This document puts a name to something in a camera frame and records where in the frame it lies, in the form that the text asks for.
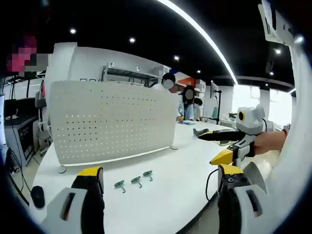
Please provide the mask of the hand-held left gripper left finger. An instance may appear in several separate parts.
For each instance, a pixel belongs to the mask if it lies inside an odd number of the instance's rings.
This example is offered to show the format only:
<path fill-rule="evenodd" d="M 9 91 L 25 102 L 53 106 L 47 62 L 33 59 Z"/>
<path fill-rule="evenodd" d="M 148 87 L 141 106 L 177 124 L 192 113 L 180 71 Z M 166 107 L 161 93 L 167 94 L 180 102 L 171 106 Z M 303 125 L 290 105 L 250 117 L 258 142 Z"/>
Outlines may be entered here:
<path fill-rule="evenodd" d="M 41 222 L 46 234 L 104 233 L 103 168 L 86 168 L 59 192 Z"/>

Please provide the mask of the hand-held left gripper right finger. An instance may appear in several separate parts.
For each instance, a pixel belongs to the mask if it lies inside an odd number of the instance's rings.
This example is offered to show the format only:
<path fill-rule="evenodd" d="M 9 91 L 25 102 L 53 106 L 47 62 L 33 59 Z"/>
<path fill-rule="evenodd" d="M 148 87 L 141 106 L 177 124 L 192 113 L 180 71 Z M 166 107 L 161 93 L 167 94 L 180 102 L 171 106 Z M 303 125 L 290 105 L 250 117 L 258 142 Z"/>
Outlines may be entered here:
<path fill-rule="evenodd" d="M 271 205 L 264 179 L 255 164 L 244 169 L 218 167 L 218 214 L 220 234 L 264 234 L 271 230 Z"/>

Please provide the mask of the person's right hand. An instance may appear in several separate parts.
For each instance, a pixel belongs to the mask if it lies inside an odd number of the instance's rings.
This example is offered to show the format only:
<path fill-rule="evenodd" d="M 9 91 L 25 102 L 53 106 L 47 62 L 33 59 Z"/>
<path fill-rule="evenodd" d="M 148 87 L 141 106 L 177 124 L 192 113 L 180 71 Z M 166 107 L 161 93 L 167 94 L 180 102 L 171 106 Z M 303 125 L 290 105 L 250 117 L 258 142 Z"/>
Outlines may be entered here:
<path fill-rule="evenodd" d="M 281 151 L 287 136 L 287 130 L 259 134 L 254 141 L 254 154 L 261 155 L 272 150 Z"/>

